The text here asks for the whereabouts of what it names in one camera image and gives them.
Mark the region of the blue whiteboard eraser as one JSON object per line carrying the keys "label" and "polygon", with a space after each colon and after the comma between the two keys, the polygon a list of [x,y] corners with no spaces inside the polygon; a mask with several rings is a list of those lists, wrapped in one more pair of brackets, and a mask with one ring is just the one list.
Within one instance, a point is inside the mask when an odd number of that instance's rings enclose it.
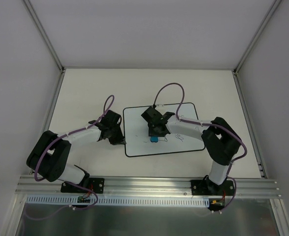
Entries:
{"label": "blue whiteboard eraser", "polygon": [[159,138],[157,136],[151,136],[150,137],[150,142],[151,143],[157,143],[159,141]]}

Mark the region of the white whiteboard black frame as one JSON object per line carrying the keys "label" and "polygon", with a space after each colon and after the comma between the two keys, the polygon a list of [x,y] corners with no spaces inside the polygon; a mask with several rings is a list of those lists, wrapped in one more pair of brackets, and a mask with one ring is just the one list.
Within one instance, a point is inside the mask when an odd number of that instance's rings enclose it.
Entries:
{"label": "white whiteboard black frame", "polygon": [[149,106],[123,109],[125,154],[127,157],[151,156],[204,150],[201,138],[168,131],[166,124],[176,116],[178,103],[158,104],[152,113]]}

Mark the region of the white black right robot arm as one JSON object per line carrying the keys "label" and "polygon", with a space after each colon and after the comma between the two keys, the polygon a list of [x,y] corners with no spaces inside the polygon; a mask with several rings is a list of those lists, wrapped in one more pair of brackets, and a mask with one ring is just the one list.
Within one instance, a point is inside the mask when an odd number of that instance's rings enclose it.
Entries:
{"label": "white black right robot arm", "polygon": [[232,159],[243,145],[240,137],[223,118],[200,121],[173,112],[161,114],[154,106],[147,108],[141,116],[147,122],[150,137],[180,134],[203,141],[212,159],[212,166],[204,183],[197,189],[207,189],[211,195],[223,192]]}

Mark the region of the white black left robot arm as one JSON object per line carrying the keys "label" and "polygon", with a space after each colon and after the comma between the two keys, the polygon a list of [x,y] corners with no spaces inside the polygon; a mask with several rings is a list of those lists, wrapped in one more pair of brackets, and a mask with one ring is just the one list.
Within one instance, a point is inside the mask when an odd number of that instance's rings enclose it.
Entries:
{"label": "white black left robot arm", "polygon": [[90,121],[85,127],[58,135],[45,131],[27,158],[26,164],[34,170],[36,181],[62,181],[63,193],[103,193],[104,179],[91,177],[83,168],[68,164],[72,150],[78,147],[108,140],[111,145],[124,145],[121,130],[122,117],[108,110],[98,120]]}

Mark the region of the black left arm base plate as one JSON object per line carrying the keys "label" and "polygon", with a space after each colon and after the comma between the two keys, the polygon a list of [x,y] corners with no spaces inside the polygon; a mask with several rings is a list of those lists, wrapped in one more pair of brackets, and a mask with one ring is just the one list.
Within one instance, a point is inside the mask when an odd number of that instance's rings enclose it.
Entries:
{"label": "black left arm base plate", "polygon": [[102,194],[104,190],[104,178],[86,177],[76,185],[78,185],[78,187],[64,182],[61,185],[61,192],[85,194],[88,193],[86,189],[90,189],[96,194]]}

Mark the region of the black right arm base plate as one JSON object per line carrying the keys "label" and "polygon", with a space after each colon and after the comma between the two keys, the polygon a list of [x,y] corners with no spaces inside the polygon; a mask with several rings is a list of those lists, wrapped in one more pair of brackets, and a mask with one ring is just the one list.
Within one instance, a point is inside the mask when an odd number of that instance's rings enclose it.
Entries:
{"label": "black right arm base plate", "polygon": [[221,185],[217,185],[208,179],[195,179],[190,181],[193,196],[232,196],[235,187],[232,180],[225,180]]}

